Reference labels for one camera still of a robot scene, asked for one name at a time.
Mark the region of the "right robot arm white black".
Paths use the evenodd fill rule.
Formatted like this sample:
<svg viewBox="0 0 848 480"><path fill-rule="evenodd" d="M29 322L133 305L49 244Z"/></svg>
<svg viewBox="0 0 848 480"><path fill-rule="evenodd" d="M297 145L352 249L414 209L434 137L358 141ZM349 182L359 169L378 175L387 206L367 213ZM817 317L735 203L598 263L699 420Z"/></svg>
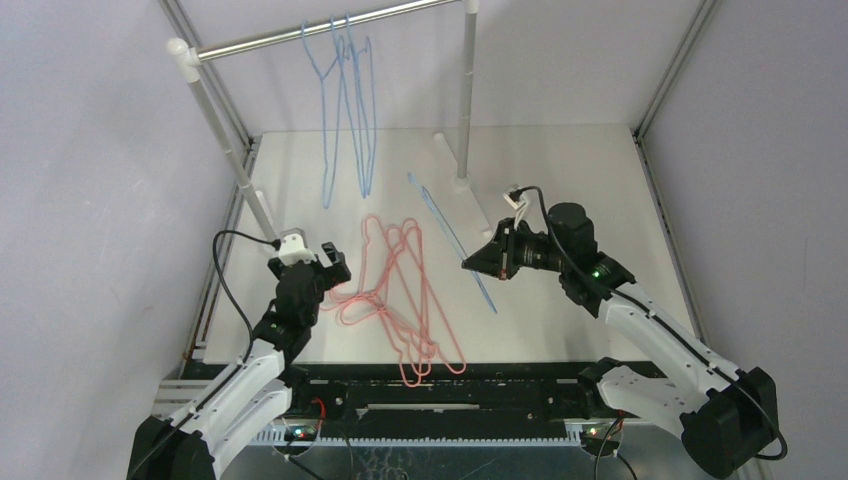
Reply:
<svg viewBox="0 0 848 480"><path fill-rule="evenodd" d="M558 203L546 231L501 220L489 242L463 260L465 270L498 280L521 268L554 272L567 298L619 332L663 373L647 378L604 357L580 375L579 406L592 416L632 414L673 435L707 474L725 479L753 458L781 460L776 385L759 367L745 371L669 317L634 275L602 252L583 206ZM777 442L780 451L765 449Z"/></svg>

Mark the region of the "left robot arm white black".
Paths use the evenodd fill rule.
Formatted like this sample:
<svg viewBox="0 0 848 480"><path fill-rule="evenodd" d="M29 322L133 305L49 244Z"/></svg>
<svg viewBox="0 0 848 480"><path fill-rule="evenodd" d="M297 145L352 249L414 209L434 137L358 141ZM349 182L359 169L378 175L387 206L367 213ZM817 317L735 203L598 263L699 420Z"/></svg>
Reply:
<svg viewBox="0 0 848 480"><path fill-rule="evenodd" d="M274 419L305 414L313 394L293 362L311 339L327 292L351 279L345 256L331 242L323 265L302 239L274 242L268 262L275 297L251 332L243 358L225 367L197 396L165 418L137 428L130 479L217 479Z"/></svg>

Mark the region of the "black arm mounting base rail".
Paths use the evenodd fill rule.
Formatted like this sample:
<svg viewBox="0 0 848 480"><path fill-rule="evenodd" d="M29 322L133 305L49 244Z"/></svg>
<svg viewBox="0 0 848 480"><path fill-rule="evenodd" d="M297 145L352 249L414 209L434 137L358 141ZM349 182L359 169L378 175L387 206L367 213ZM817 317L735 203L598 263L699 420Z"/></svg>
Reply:
<svg viewBox="0 0 848 480"><path fill-rule="evenodd" d="M324 400L329 425L323 437L388 443L492 444L566 441L571 424L612 418L655 427L661 419L634 406L607 406L590 386L614 362L470 364L453 375L434 367L425 383L408 388L389 364L296 364L305 371L294 402L266 427L290 427L317 417L313 397Z"/></svg>

